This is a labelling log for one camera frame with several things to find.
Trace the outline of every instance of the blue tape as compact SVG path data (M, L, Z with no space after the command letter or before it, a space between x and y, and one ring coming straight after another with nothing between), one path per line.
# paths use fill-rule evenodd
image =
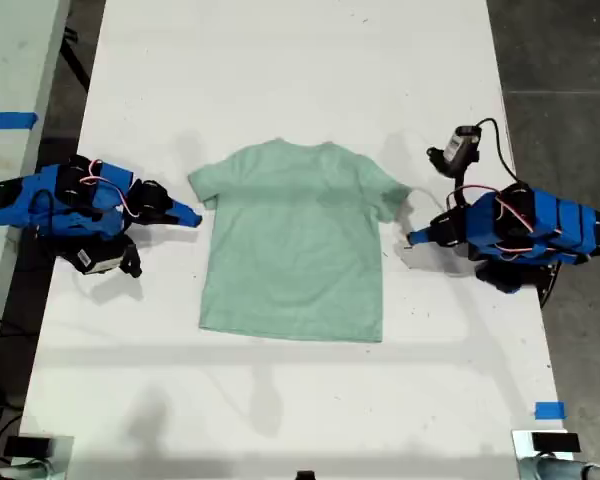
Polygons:
M0 130L31 130L37 121L33 112L0 112Z
M536 420L564 420L563 402L536 402Z

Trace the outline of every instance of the mint green t-shirt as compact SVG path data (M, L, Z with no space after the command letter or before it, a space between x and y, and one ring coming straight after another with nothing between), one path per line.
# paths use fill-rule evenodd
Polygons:
M408 188L372 160L282 139L189 176L215 224L200 328L294 340L380 342L378 221Z

